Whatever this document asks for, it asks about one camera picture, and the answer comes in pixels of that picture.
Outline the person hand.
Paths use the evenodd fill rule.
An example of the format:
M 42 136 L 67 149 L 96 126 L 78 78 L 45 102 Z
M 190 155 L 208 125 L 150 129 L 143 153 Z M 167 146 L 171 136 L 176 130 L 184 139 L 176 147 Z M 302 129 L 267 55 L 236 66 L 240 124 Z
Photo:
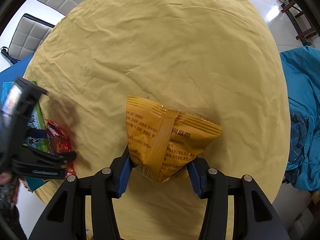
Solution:
M 1 173 L 1 201 L 7 206 L 16 205 L 20 181 L 10 171 Z

